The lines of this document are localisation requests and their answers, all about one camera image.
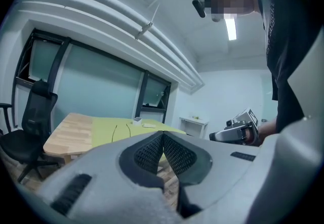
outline floor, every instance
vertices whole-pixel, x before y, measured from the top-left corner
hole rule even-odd
[[[5,166],[8,169],[8,172],[12,179],[16,181],[18,176],[25,168],[25,164],[20,164],[18,161],[7,156],[4,151],[0,148],[0,157],[3,160]],[[58,161],[60,165],[64,165],[63,159],[46,157],[46,160],[49,161]],[[58,167],[57,166],[45,166],[39,167],[39,172],[44,179],[49,177],[54,173]],[[161,177],[165,183],[165,192],[164,195],[168,203],[173,207],[177,207],[177,198],[178,198],[178,188],[179,182],[174,172],[172,171],[169,163],[165,160],[159,164],[157,176]],[[34,170],[32,170],[21,182],[25,187],[29,188],[31,191],[36,191],[39,186],[42,184],[42,181],[38,179]]]

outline mesh vent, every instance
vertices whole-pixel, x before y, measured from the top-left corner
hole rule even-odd
[[[176,175],[189,169],[197,160],[194,152],[165,136],[164,151],[167,160]]]
[[[158,162],[163,153],[162,135],[136,151],[134,159],[136,164],[153,174],[157,174]]]

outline chair armrest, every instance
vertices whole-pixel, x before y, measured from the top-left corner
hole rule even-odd
[[[8,117],[8,108],[12,108],[12,105],[0,103],[0,108],[4,109],[6,126],[7,126],[7,129],[8,129],[8,132],[11,132],[10,123],[9,123],[9,117]]]
[[[10,105],[10,104],[0,103],[0,108],[7,109],[7,108],[11,108],[11,107],[12,107],[12,105]]]

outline white shelf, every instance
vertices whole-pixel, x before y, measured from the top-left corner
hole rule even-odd
[[[199,139],[204,138],[208,121],[195,119],[192,117],[180,117],[180,120],[181,120],[181,127],[180,127],[181,130]]]

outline black office chair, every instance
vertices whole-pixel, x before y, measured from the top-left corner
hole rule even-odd
[[[8,133],[0,137],[0,146],[9,157],[20,163],[27,163],[18,177],[19,183],[32,169],[42,180],[38,166],[58,165],[57,162],[38,161],[38,157],[43,155],[43,145],[50,135],[49,118],[56,101],[57,94],[49,92],[49,85],[42,80],[36,81],[29,92],[22,118],[23,130],[13,132],[10,129],[7,112],[11,105],[0,104],[0,108],[4,109],[8,128]]]

